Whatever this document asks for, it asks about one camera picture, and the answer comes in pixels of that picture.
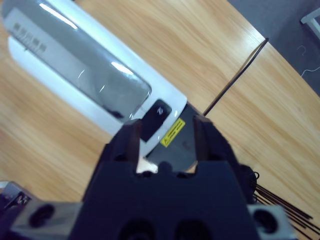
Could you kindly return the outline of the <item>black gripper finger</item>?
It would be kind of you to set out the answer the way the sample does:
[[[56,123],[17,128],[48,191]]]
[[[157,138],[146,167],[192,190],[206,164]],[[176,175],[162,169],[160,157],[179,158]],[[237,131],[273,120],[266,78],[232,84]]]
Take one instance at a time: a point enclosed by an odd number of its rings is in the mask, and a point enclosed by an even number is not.
[[[193,133],[196,155],[196,172],[210,165],[228,164],[237,170],[237,159],[231,145],[208,118],[202,115],[193,117]]]
[[[142,121],[140,119],[127,121],[111,141],[105,145],[99,158],[99,164],[130,163],[135,173],[140,158],[141,132]]]

